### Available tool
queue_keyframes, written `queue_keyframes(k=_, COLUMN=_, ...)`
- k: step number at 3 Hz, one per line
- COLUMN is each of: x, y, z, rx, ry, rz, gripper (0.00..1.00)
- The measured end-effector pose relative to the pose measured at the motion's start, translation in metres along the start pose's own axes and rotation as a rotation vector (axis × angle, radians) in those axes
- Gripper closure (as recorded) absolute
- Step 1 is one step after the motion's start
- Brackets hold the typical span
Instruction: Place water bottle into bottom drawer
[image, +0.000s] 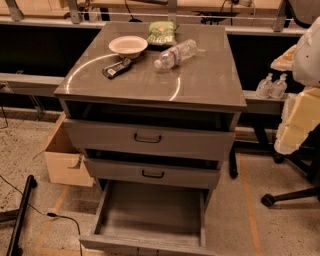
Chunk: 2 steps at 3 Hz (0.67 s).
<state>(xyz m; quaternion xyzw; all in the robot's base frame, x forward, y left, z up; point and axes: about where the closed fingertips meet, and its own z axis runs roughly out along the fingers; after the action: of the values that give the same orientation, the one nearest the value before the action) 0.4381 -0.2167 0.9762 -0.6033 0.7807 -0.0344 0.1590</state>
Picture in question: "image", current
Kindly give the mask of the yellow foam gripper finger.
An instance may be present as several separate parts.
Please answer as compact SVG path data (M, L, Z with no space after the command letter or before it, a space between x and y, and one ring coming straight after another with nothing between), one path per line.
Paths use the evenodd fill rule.
M281 56L274 59L270 67L277 71L291 71L293 69L293 59L296 46L293 45L286 50Z
M320 124L320 88L306 87L299 94L289 93L281 118L274 149L289 155L298 150L309 133Z

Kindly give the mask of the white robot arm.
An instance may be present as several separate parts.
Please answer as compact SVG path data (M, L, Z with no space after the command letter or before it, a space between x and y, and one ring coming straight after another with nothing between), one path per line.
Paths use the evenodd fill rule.
M276 134L275 150L289 155L320 124L320 17L296 45L271 63L271 68L291 71L293 79L305 86L298 95L286 99Z

